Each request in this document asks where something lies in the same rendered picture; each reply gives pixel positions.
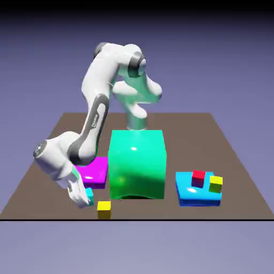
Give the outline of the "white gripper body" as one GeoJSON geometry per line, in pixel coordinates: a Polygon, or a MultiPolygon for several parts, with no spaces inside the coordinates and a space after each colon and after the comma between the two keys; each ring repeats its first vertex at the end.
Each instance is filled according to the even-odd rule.
{"type": "Polygon", "coordinates": [[[67,190],[70,199],[75,202],[79,208],[89,206],[90,199],[86,194],[82,179],[79,179],[76,182],[69,181],[67,190]]]}

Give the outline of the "small cyan cube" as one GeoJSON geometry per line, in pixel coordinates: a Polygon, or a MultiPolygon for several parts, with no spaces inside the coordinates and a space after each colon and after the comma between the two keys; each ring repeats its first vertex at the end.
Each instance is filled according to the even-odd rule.
{"type": "Polygon", "coordinates": [[[94,205],[94,194],[93,194],[93,190],[91,188],[86,188],[85,189],[87,197],[88,197],[88,201],[89,201],[89,206],[93,206],[94,205]]]}

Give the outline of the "small yellow cube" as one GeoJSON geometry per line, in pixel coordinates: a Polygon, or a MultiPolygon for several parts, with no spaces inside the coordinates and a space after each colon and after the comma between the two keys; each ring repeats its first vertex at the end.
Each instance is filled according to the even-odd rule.
{"type": "Polygon", "coordinates": [[[111,218],[111,201],[98,201],[97,203],[97,218],[110,219],[111,218]]]}

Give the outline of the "small red cube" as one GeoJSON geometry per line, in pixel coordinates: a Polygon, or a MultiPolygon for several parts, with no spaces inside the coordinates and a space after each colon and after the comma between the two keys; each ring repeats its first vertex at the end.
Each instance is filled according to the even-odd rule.
{"type": "Polygon", "coordinates": [[[192,187],[203,188],[205,176],[206,176],[205,171],[193,170],[192,187]]]}

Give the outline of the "small yellow-green cube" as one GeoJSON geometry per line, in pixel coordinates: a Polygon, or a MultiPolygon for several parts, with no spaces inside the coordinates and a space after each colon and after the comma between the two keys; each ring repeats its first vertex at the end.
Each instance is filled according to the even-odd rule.
{"type": "Polygon", "coordinates": [[[210,176],[209,191],[213,193],[221,193],[223,187],[223,178],[218,176],[210,176]]]}

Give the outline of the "large magenta box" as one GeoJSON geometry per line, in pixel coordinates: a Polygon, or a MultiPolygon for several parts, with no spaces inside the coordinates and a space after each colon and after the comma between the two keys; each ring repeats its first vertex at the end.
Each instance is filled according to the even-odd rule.
{"type": "Polygon", "coordinates": [[[108,158],[96,157],[87,166],[76,166],[85,188],[105,189],[108,174],[108,158]]]}

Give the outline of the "large green box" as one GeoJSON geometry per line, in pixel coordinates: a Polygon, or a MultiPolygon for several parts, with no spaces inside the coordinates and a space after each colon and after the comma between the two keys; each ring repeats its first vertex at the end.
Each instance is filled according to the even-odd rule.
{"type": "Polygon", "coordinates": [[[111,199],[163,199],[166,149],[161,130],[113,130],[108,165],[111,199]]]}

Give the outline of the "large blue box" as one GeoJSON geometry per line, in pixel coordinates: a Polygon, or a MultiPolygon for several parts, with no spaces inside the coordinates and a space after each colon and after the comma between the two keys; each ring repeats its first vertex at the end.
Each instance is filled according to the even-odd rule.
{"type": "Polygon", "coordinates": [[[213,172],[206,172],[203,188],[192,186],[192,172],[176,172],[176,190],[181,207],[219,206],[222,193],[210,192],[210,177],[213,172]]]}

